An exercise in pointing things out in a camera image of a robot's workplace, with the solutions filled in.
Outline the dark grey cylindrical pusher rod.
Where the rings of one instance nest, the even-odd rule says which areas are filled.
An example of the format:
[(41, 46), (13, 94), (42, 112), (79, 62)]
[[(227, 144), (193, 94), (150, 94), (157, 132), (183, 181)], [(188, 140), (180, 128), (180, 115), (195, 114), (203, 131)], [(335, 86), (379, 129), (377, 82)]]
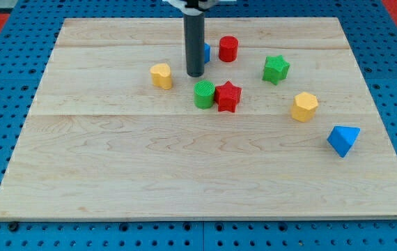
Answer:
[(200, 77), (205, 65), (205, 14), (183, 15), (187, 74)]

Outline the white rod mount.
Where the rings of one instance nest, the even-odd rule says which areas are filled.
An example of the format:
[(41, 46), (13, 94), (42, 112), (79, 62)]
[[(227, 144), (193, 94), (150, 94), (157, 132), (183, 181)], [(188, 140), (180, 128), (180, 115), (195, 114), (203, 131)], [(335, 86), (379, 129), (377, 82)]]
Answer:
[(235, 5), (236, 0), (163, 0), (163, 3), (177, 8), (184, 15), (198, 16), (214, 6)]

